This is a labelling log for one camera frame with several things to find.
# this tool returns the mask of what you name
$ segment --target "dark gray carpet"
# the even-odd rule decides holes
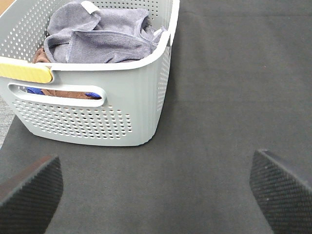
[[[0,178],[60,156],[48,234],[271,234],[248,184],[252,156],[269,148],[312,169],[311,15],[309,0],[183,0],[150,142],[74,145],[15,119]]]

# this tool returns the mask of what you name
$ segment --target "clothing tag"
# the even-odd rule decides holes
[[[95,11],[98,11],[99,9],[97,8],[97,6],[95,6],[92,2],[90,1],[83,1],[81,3],[81,5],[83,6],[84,9],[86,9],[86,11],[89,14],[92,14]]]
[[[154,36],[157,36],[157,34],[161,32],[161,30],[162,30],[162,29],[161,29],[161,28],[159,28],[157,31],[155,31],[155,32],[153,33],[153,34],[154,34]]]

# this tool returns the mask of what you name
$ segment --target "laundry basket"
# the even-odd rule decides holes
[[[47,36],[50,16],[68,0],[15,0],[0,17],[0,56],[31,61]],[[170,69],[179,0],[93,1],[103,8],[149,11],[154,28],[168,29],[148,57],[129,63],[48,66],[50,83],[0,77],[0,94],[33,134],[59,141],[101,146],[135,146],[155,134]],[[50,97],[27,87],[86,91],[100,100]]]

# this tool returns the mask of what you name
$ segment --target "gray floor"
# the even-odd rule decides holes
[[[12,123],[14,113],[5,101],[0,97],[0,147]]]

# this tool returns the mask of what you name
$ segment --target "black rubber pad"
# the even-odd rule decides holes
[[[250,187],[275,234],[312,234],[311,178],[270,151],[256,151]]]
[[[43,234],[62,192],[60,160],[50,156],[0,185],[0,233]]]

